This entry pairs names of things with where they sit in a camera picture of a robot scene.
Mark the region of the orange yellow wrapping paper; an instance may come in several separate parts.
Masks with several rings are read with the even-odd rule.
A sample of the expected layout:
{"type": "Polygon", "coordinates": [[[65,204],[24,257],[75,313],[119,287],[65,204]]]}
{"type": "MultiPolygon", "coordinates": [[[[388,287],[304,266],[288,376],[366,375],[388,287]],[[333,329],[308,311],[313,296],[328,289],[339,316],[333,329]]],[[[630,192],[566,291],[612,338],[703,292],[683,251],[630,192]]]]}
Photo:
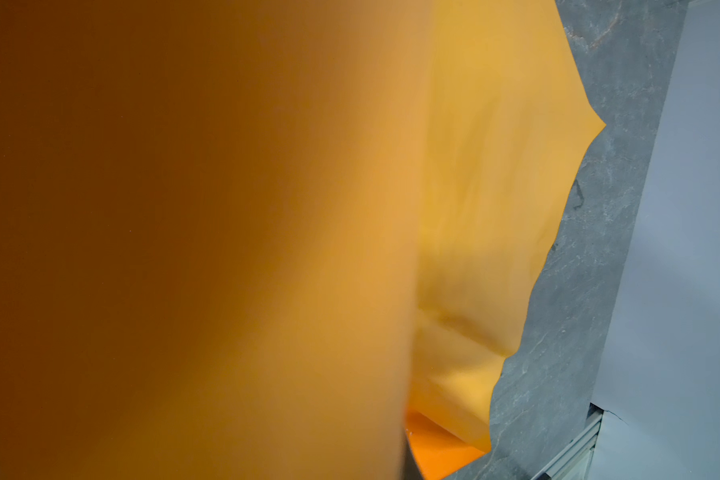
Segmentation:
{"type": "Polygon", "coordinates": [[[603,126],[552,1],[0,1],[0,479],[490,451],[603,126]]]}

